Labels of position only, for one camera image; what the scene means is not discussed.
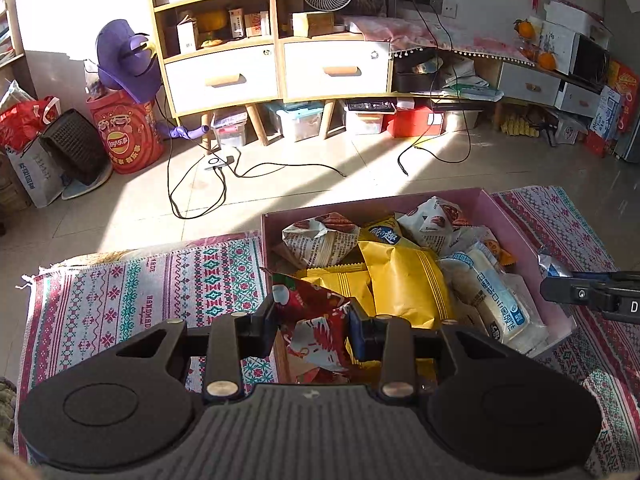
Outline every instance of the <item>patterned rug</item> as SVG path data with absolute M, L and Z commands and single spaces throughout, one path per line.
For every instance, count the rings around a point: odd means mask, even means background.
M 163 319 L 206 326 L 222 314 L 252 312 L 260 305 L 266 295 L 260 238 L 192 245 L 124 261 L 56 266 L 30 279 L 18 409 L 36 384 Z M 199 392 L 203 373 L 204 358 L 193 358 L 186 386 Z M 273 354 L 245 360 L 242 373 L 247 390 L 275 382 Z M 27 457 L 19 431 L 14 447 Z
M 492 195 L 534 247 L 548 246 L 571 270 L 616 270 L 602 242 L 559 187 Z M 586 467 L 596 476 L 640 469 L 640 327 L 573 308 L 575 332 L 542 362 L 597 399 L 602 430 Z

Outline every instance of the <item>cabinet leg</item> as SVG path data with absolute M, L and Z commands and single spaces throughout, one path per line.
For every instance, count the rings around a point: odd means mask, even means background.
M 324 111 L 322 112 L 322 122 L 320 123 L 320 138 L 326 139 L 326 134 L 331 125 L 331 116 L 334 114 L 335 99 L 327 99 L 324 102 Z
M 202 126 L 211 126 L 211 112 L 207 112 L 202 115 L 200 124 Z M 211 151 L 211 131 L 209 130 L 206 134 L 204 134 L 200 141 L 202 147 L 207 150 L 207 153 L 212 153 Z
M 502 125 L 502 114 L 504 111 L 504 105 L 498 101 L 495 104 L 495 108 L 494 108 L 494 118 L 493 118 L 493 123 L 494 123 L 494 129 L 495 130 L 500 130 L 500 126 Z
M 267 133 L 264 131 L 264 126 L 262 126 L 262 120 L 258 113 L 257 105 L 246 105 L 246 111 L 251 119 L 251 124 L 254 126 L 255 134 L 258 136 L 258 139 L 260 139 L 262 145 L 266 146 L 268 143 Z

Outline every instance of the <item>tile floor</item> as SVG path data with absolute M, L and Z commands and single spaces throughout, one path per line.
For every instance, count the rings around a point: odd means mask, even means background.
M 261 178 L 237 179 L 224 170 L 225 205 L 186 221 L 171 212 L 165 155 L 137 174 L 114 174 L 88 195 L 11 216 L 4 220 L 8 232 L 0 238 L 0 376 L 17 379 L 29 293 L 15 288 L 22 275 L 78 254 L 258 229 L 261 213 L 269 211 L 462 187 L 494 192 L 531 184 L 563 186 L 618 266 L 640 268 L 640 230 L 634 220 L 640 218 L 640 166 L 613 157 L 598 159 L 581 145 L 551 149 L 542 138 L 507 137 L 487 125 L 473 130 L 471 141 L 471 154 L 462 164 L 444 164 L 426 152 L 409 150 L 402 156 L 409 177 L 396 159 L 410 142 L 387 134 L 341 133 L 295 144 L 276 138 L 266 148 L 252 142 L 242 148 L 240 170 L 265 161 L 316 162 L 348 177 L 323 168 L 284 168 Z M 442 158 L 460 160 L 468 139 L 459 132 L 428 145 Z M 186 141 L 174 143 L 172 186 L 202 153 Z M 174 193 L 185 216 L 202 213 L 220 195 L 220 182 L 207 166 L 207 159 L 200 161 Z

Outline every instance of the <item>wooden drawer handle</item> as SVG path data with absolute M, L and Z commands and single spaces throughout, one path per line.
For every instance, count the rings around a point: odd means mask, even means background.
M 322 70 L 330 76 L 360 75 L 360 69 L 357 66 L 323 66 Z
M 244 77 L 242 77 L 242 74 L 219 75 L 216 77 L 207 77 L 204 80 L 205 86 L 213 86 L 214 88 L 218 86 L 233 85 L 240 82 L 244 83 Z

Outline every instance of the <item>white drawer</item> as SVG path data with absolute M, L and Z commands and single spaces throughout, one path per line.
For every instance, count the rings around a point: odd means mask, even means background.
M 511 63 L 502 64 L 498 90 L 506 97 L 553 106 L 558 95 L 560 79 Z
M 596 116 L 599 102 L 599 94 L 562 81 L 556 97 L 556 108 L 563 112 L 593 118 Z
M 386 93 L 389 43 L 286 43 L 284 59 L 289 99 Z
M 278 97 L 273 45 L 213 52 L 165 67 L 178 114 Z

